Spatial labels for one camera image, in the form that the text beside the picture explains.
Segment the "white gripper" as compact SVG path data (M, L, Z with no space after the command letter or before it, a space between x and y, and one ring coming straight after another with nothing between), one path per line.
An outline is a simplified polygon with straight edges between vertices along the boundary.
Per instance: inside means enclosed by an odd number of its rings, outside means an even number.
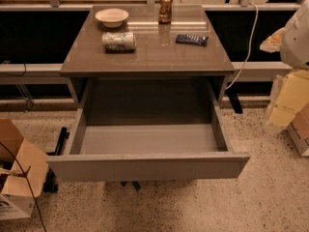
M261 43L260 49L268 53L279 52L284 33L284 27L276 30ZM308 71L300 70L285 76L277 75L272 83L263 129L271 134L280 133L288 127L308 102Z

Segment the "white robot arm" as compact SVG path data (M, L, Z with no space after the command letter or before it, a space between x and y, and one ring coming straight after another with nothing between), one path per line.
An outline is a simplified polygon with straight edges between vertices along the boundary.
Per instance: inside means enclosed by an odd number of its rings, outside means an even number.
M309 102L309 0L301 4L283 28L264 40L260 49L279 51L281 61L293 69L285 76L277 75L270 92L264 130L279 133Z

